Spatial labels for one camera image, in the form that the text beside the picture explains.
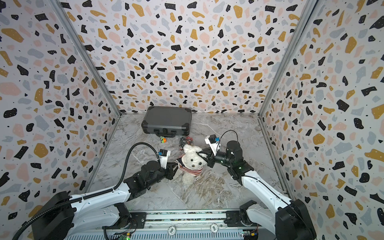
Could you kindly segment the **white teddy bear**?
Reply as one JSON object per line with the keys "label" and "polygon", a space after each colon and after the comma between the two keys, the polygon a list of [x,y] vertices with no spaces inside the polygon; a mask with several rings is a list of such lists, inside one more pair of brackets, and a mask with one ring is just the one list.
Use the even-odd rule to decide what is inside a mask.
{"label": "white teddy bear", "polygon": [[[204,167],[207,162],[197,154],[201,150],[202,148],[197,146],[185,145],[183,148],[184,154],[182,155],[183,163],[187,167],[194,167],[194,169]],[[185,186],[192,185],[196,177],[182,171],[182,181]]]}

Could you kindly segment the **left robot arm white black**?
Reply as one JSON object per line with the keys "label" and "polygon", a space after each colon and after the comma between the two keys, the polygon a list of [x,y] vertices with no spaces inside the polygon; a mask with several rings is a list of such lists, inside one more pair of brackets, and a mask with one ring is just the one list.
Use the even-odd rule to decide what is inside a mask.
{"label": "left robot arm white black", "polygon": [[117,189],[113,187],[87,194],[54,195],[35,215],[32,232],[35,240],[63,240],[67,236],[97,227],[110,227],[130,217],[125,203],[134,200],[163,179],[173,179],[179,165],[149,161]]}

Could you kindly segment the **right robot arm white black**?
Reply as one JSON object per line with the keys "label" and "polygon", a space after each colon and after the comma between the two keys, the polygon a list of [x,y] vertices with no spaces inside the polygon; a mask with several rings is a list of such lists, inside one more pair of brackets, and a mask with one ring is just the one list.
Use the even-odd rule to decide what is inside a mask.
{"label": "right robot arm white black", "polygon": [[269,185],[243,158],[238,141],[229,141],[225,151],[219,142],[207,140],[209,148],[197,150],[199,157],[212,168],[215,164],[226,167],[233,180],[251,191],[265,207],[249,201],[240,207],[241,221],[245,225],[258,224],[273,233],[278,240],[315,240],[317,234],[303,201],[291,200]]}

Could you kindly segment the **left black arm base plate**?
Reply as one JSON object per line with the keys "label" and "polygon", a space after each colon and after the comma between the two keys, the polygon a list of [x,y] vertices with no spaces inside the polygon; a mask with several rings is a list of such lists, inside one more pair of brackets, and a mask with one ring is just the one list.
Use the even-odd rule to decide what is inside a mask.
{"label": "left black arm base plate", "polygon": [[146,212],[130,212],[128,215],[120,217],[113,225],[115,229],[137,230],[143,229],[147,218]]}

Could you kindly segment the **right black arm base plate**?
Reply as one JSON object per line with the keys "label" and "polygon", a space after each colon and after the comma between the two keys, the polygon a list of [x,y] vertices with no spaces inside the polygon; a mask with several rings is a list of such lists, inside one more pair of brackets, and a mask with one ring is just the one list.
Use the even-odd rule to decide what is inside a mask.
{"label": "right black arm base plate", "polygon": [[256,227],[257,224],[251,222],[246,213],[242,210],[226,211],[224,223],[228,227]]}

